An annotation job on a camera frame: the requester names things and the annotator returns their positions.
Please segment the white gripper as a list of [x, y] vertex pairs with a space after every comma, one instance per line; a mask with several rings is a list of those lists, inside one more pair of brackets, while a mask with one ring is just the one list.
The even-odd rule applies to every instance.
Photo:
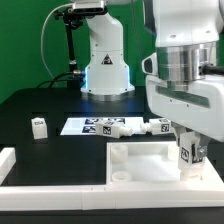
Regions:
[[202, 162], [211, 138], [224, 142], [224, 77], [206, 75], [190, 82], [187, 92], [170, 91], [166, 82], [158, 78], [157, 69], [155, 53], [142, 61], [148, 106], [152, 113], [172, 121], [177, 146], [186, 128], [198, 132], [192, 162]]

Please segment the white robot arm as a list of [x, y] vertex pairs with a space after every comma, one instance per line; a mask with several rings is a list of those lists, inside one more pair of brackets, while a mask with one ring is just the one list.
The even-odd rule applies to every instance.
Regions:
[[[90, 29], [90, 63], [83, 95], [98, 100], [134, 90], [123, 53], [123, 28], [107, 7], [131, 0], [73, 0], [72, 11]], [[188, 129], [198, 139], [193, 158], [206, 155], [211, 139], [224, 142], [224, 70], [217, 66], [224, 0], [142, 0], [143, 24], [155, 51], [142, 60], [152, 113], [175, 124], [177, 141]]]

